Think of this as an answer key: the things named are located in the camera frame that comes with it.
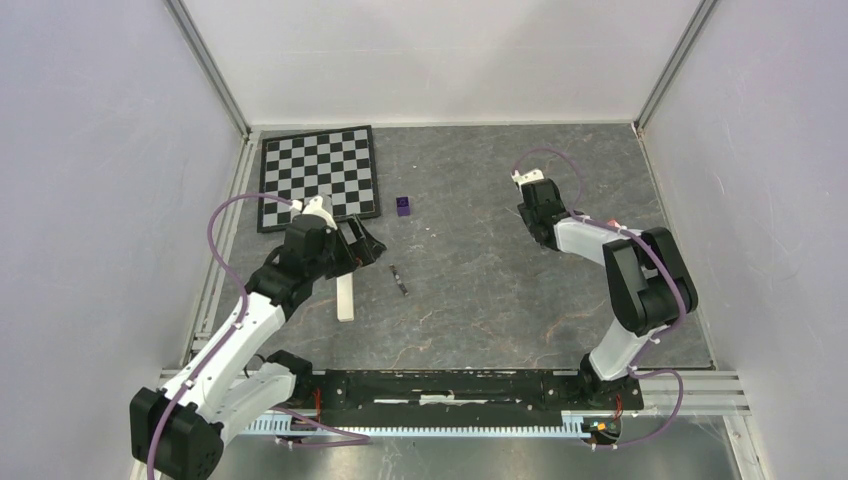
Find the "long white remote control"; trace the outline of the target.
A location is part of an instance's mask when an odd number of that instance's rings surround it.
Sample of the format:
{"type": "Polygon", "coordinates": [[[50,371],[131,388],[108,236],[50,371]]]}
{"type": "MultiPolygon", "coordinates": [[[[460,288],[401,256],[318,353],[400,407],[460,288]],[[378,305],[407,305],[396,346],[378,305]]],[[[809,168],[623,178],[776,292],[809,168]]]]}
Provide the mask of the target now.
{"type": "Polygon", "coordinates": [[[352,322],[355,318],[353,275],[336,278],[336,318],[339,322],[352,322]]]}

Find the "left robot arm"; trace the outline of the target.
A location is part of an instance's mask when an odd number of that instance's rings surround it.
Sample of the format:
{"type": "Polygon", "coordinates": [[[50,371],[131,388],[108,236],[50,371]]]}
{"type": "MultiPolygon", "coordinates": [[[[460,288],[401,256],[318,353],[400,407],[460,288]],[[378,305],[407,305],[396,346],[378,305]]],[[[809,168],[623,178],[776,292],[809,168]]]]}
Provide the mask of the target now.
{"type": "Polygon", "coordinates": [[[322,215],[297,216],[201,352],[163,387],[135,394],[129,407],[131,454],[150,474],[206,479],[228,444],[264,412],[282,402],[302,407],[312,399],[313,379],[277,361],[268,360],[242,382],[236,379],[312,295],[316,281],[350,275],[386,252],[357,217],[346,222],[352,243],[322,215]]]}

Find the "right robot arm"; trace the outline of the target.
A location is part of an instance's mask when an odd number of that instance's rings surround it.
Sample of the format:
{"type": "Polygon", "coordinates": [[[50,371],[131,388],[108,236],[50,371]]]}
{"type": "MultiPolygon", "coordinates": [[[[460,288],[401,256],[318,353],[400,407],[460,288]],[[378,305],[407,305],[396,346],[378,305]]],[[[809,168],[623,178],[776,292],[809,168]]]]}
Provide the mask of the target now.
{"type": "Polygon", "coordinates": [[[697,308],[696,287],[668,229],[630,230],[572,212],[538,169],[512,179],[522,196],[518,213],[538,244],[605,270],[614,319],[577,375],[580,400],[602,408],[632,380],[645,346],[697,308]]]}

